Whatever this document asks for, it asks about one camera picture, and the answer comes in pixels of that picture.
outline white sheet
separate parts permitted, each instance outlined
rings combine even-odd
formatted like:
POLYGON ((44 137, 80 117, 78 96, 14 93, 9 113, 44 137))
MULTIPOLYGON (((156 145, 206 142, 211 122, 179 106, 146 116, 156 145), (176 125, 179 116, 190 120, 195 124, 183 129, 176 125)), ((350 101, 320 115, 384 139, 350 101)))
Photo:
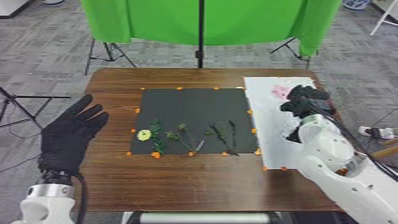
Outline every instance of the white sheet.
POLYGON ((286 95, 297 85, 313 86, 304 77, 245 77, 245 95, 252 109, 258 143, 263 151, 263 165, 268 169, 297 169, 295 153, 302 145, 284 139, 298 126, 300 119, 281 112, 286 95))

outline gray carpet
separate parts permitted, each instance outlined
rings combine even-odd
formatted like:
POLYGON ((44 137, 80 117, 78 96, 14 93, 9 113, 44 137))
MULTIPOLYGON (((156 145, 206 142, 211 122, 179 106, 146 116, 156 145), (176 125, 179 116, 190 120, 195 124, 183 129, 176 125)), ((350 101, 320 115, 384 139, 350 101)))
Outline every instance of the gray carpet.
MULTIPOLYGON (((339 10, 320 55, 311 63, 352 131, 359 125, 371 125, 398 107, 398 28, 384 25, 370 37, 378 17, 371 8, 364 12, 339 10)), ((59 7, 48 7, 36 1, 14 19, 0 20, 0 86, 12 93, 69 95, 73 100, 82 96, 91 78, 82 75, 89 40, 78 0, 68 0, 59 7)), ((304 63, 286 49, 270 55, 279 44, 206 47, 206 67, 304 68, 304 63)), ((123 49, 139 67, 195 66, 194 46, 133 40, 123 49)), ((128 62, 124 59, 115 63, 96 61, 91 72, 101 67, 128 67, 128 62)), ((73 100, 53 101, 41 116, 43 124, 52 121, 73 100)), ((23 101, 32 110, 39 102, 23 101)), ((20 117, 12 108, 7 117, 9 120, 20 117)), ((398 127, 396 117, 398 114, 391 115, 378 126, 398 127)), ((0 170, 39 153, 39 137, 21 140, 9 131, 28 137, 37 133, 37 128, 25 124, 12 130, 0 129, 0 170)), ((396 161, 396 157, 387 160, 398 164, 396 161)), ((0 224, 18 218, 18 203, 36 180, 34 160, 0 173, 0 224)), ((87 223, 117 223, 119 218, 114 213, 92 213, 87 223)))

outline black glove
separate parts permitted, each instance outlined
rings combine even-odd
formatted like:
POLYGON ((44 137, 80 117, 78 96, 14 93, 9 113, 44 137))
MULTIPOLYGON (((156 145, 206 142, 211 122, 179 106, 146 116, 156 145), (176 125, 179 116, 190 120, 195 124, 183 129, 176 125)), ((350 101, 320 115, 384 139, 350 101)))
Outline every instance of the black glove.
POLYGON ((288 102, 281 105, 281 111, 290 111, 295 117, 307 117, 316 114, 313 107, 323 110, 330 115, 336 109, 329 103, 329 93, 316 90, 311 86, 298 85, 288 95, 288 102))
POLYGON ((85 110, 91 102, 92 95, 85 95, 43 130, 41 171, 78 173, 89 142, 108 122, 108 113, 101 112, 101 105, 85 110))

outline black mat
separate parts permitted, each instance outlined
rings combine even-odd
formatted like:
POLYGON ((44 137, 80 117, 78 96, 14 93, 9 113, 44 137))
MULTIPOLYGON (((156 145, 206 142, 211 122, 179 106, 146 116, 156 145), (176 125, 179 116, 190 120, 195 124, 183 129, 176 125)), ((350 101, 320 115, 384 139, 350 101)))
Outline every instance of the black mat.
MULTIPOLYGON (((162 134, 160 138, 165 142, 165 154, 187 154, 188 150, 181 143, 171 141, 165 132, 178 133, 179 123, 187 124, 199 145, 203 139, 206 142, 199 150, 199 154, 219 154, 226 151, 226 146, 217 139, 217 134, 204 137, 210 125, 215 124, 217 129, 226 136, 227 145, 233 148, 233 128, 229 121, 236 126, 236 153, 252 153, 258 148, 256 135, 252 134, 252 118, 247 113, 249 103, 245 92, 242 89, 153 89, 142 93, 140 114, 135 125, 137 133, 149 129, 155 120, 160 120, 162 134)), ((137 133, 133 135, 131 153, 149 154, 153 152, 153 140, 139 141, 137 133)), ((190 144, 187 134, 181 134, 185 142, 190 144)))

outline chair leg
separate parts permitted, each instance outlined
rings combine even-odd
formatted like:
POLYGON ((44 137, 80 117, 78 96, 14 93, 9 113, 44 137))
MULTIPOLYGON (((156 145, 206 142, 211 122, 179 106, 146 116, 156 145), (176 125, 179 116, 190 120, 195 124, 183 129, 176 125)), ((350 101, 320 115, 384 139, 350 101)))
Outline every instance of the chair leg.
POLYGON ((387 8, 387 11, 386 11, 386 13, 384 13, 384 15, 382 15, 382 18, 380 18, 378 22, 377 22, 375 29, 373 29, 373 31, 371 31, 371 33, 370 33, 371 36, 375 35, 377 30, 378 30, 378 28, 380 28, 380 26, 382 26, 382 23, 384 23, 384 21, 386 21, 386 18, 387 18, 387 15, 389 15, 391 11, 393 11, 393 8, 394 8, 394 6, 396 6, 396 3, 398 3, 398 0, 394 0, 394 2, 391 3, 391 6, 389 6, 389 8, 387 8))

